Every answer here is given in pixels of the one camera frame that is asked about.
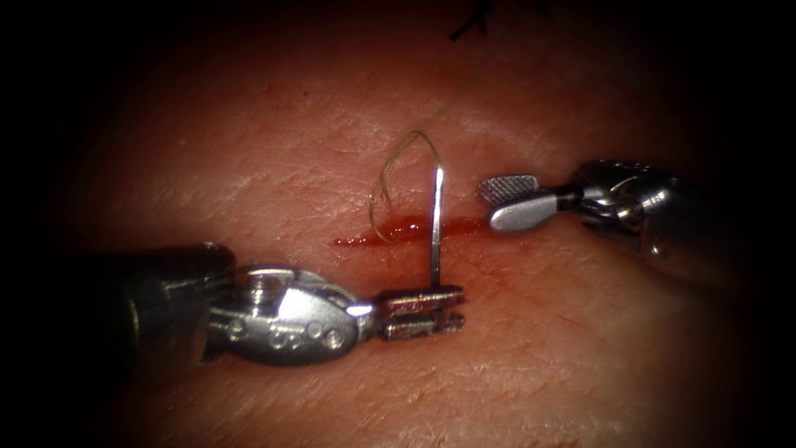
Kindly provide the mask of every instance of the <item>blood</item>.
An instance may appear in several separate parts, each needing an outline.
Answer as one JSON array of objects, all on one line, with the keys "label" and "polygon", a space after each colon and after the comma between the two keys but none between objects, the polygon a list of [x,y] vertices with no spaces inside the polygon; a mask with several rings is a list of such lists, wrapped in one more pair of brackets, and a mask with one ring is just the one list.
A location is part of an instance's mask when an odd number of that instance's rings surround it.
[{"label": "blood", "polygon": [[[379,226],[381,234],[396,242],[396,244],[410,244],[415,241],[427,241],[431,234],[431,219],[429,217],[414,215],[408,217],[393,217]],[[442,222],[442,238],[449,236],[475,235],[487,230],[485,222],[475,218],[456,218]],[[389,246],[373,231],[367,231],[350,238],[337,238],[330,246],[342,247],[378,247]]]}]

